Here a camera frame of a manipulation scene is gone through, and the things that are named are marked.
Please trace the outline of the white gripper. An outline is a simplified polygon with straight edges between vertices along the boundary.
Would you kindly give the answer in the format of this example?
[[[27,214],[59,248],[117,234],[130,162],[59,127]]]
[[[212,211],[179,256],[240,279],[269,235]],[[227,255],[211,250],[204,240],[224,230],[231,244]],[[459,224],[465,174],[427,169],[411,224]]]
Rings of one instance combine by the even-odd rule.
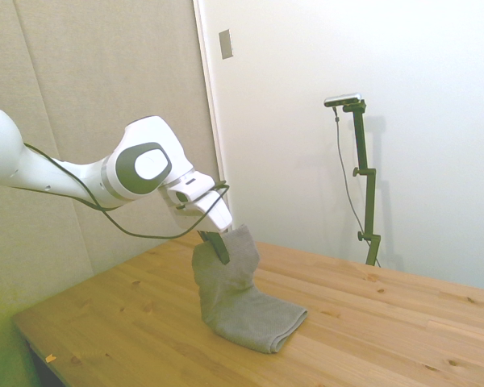
[[[210,190],[193,202],[171,206],[170,212],[180,228],[199,231],[203,242],[210,241],[223,265],[230,262],[227,247],[219,233],[231,226],[232,215],[218,191]]]

